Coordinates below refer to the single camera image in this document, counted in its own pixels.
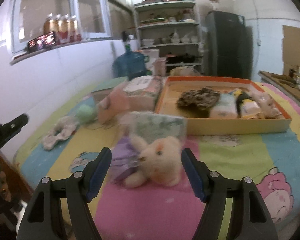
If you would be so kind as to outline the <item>white floral fabric scrunchie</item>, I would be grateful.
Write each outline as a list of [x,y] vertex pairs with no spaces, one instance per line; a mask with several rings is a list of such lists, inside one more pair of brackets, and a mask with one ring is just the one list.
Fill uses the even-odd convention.
[[79,126],[78,120],[74,116],[64,116],[60,118],[53,128],[48,131],[42,139],[43,149],[52,150],[60,141],[66,141],[75,133]]

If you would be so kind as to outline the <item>cream plush teddy bear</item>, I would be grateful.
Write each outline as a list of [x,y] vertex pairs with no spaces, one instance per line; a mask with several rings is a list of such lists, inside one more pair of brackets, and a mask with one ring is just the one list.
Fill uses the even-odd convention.
[[147,143],[142,137],[131,137],[138,151],[138,167],[123,184],[127,188],[140,187],[147,181],[172,187],[181,180],[181,143],[176,137],[160,138]]

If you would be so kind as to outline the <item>green patterned tissue pack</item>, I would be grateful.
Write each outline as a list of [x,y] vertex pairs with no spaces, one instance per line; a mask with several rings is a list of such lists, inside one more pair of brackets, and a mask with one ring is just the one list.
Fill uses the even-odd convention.
[[142,137],[149,144],[169,136],[184,143],[187,137],[187,120],[181,116],[134,111],[127,119],[129,133]]

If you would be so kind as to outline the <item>green soft ball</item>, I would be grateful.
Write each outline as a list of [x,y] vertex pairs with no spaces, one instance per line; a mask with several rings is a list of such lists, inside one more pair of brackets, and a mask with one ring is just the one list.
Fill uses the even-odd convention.
[[81,124],[89,124],[96,119],[97,111],[95,107],[81,105],[79,106],[75,116]]

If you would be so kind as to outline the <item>colourful cartoon bed sheet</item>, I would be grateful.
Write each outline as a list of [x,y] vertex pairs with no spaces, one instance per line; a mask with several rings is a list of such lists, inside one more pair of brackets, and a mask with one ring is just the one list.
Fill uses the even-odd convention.
[[34,189],[17,239],[277,239],[300,214],[300,107],[266,84],[169,77],[154,110],[122,83],[96,123],[22,172]]

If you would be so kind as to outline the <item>smartphone on window sill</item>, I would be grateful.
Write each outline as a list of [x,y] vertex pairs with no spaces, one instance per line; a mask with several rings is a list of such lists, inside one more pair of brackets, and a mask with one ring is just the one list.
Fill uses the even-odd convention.
[[56,43],[57,41],[56,41],[55,32],[52,31],[30,40],[27,43],[27,52],[34,53],[40,50],[50,49],[51,47],[56,45]]

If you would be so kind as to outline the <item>pink tissue pack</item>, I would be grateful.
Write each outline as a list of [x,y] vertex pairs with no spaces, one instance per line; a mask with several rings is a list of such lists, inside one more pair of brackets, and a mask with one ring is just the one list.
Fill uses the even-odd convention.
[[109,122],[117,114],[129,110],[129,99],[122,89],[114,89],[98,103],[98,121],[100,124]]

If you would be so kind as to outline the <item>pink plush pig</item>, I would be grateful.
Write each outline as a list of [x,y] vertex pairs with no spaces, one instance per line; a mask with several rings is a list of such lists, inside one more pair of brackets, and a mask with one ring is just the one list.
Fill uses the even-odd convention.
[[282,113],[275,105],[274,99],[266,92],[251,92],[251,98],[258,104],[261,108],[261,113],[258,114],[259,118],[265,119],[279,119]]

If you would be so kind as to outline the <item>orange-rimmed cardboard tray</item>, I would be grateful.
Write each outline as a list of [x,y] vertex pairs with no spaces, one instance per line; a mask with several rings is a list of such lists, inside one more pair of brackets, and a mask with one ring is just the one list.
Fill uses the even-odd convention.
[[253,81],[233,77],[170,76],[155,113],[186,120],[188,135],[280,133],[292,121]]

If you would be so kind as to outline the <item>orange drink bottles pack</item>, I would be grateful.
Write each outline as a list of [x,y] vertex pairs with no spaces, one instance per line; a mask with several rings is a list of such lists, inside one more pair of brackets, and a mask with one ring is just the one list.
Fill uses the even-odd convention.
[[82,41],[82,33],[77,16],[48,14],[44,25],[43,34],[55,32],[56,44],[67,44]]

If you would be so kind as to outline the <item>brown leopard fabric item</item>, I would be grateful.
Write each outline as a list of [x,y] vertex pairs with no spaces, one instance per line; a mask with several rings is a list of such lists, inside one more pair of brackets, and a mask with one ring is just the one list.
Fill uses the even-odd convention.
[[181,108],[195,106],[200,111],[211,109],[220,99],[221,93],[208,87],[182,92],[176,101]]

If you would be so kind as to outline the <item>wooden kitchen counter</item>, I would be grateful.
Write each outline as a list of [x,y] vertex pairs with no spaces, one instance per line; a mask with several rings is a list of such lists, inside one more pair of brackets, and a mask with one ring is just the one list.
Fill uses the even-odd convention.
[[290,97],[295,102],[300,103],[300,90],[297,85],[293,83],[294,80],[292,78],[262,70],[258,72],[258,75],[261,77],[263,82],[273,85],[286,96]]

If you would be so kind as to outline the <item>blue water jug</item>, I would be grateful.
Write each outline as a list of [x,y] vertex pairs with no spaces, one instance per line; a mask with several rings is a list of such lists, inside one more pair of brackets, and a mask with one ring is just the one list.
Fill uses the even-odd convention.
[[130,35],[127,31],[123,31],[121,34],[125,52],[113,62],[113,76],[127,77],[129,81],[145,76],[147,74],[145,56],[138,51],[132,51]]

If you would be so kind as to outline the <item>pink floral tissue box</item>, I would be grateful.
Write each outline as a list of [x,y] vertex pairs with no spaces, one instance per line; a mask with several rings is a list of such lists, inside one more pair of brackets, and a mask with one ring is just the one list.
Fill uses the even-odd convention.
[[149,75],[134,78],[123,89],[130,111],[149,112],[155,110],[161,90],[162,78]]

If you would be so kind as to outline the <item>condiment bottles group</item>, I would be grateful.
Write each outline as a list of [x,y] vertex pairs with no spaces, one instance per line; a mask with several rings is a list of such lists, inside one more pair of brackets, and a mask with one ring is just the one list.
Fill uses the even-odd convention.
[[295,84],[299,85],[300,84],[300,67],[297,66],[296,68],[290,68],[289,77],[291,77],[294,80]]

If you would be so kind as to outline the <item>pink plastic bin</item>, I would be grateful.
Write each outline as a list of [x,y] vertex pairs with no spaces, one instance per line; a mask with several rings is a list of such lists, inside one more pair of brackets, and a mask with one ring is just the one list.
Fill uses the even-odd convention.
[[156,59],[156,61],[153,63],[153,71],[152,74],[154,76],[166,76],[166,58],[165,57],[159,57]]

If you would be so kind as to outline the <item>black refrigerator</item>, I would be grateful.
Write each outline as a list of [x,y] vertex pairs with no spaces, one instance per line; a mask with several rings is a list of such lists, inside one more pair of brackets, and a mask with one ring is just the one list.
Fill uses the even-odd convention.
[[245,17],[214,10],[207,14],[205,22],[208,75],[250,79],[252,39]]

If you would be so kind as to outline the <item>metal kitchen shelf rack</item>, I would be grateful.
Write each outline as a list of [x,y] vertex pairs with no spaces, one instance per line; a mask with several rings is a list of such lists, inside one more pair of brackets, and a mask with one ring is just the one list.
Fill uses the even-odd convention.
[[135,31],[141,50],[158,50],[168,70],[191,66],[203,72],[203,38],[195,1],[145,0],[134,5]]

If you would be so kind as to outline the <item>glass jar on fridge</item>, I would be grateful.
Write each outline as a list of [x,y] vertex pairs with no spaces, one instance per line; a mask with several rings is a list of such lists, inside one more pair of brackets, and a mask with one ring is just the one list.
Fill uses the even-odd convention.
[[213,11],[218,10],[220,0],[209,0]]

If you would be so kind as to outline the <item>sliding window frame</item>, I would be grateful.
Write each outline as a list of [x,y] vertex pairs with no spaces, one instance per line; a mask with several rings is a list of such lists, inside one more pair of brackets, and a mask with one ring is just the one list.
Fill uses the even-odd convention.
[[57,44],[111,36],[108,0],[12,0],[11,51],[28,53],[28,43],[55,33]]

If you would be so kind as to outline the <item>brown cardboard wall sheet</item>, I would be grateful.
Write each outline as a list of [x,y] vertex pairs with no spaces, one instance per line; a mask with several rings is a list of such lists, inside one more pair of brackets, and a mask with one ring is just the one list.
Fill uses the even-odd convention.
[[282,61],[284,75],[300,67],[300,28],[283,26]]

